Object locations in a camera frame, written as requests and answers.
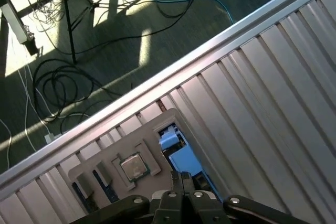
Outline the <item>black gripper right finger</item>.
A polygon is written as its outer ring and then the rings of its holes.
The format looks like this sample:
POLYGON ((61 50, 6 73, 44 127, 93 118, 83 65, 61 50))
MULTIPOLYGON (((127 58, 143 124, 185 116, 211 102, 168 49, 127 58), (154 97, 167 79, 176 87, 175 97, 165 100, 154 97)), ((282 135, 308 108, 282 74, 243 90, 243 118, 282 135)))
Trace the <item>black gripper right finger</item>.
POLYGON ((182 183, 196 223, 306 223, 240 195, 220 202, 212 192, 196 190, 188 172, 182 173, 182 183))

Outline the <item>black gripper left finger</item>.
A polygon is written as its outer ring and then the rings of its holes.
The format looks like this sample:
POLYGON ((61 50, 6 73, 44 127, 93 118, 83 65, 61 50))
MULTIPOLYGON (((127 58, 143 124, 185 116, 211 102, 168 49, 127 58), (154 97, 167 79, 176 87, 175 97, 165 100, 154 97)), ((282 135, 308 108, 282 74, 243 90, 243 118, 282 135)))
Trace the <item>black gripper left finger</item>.
POLYGON ((73 223, 181 223, 183 183, 182 173, 171 172, 170 190, 157 191, 149 200, 131 195, 84 216, 73 223))

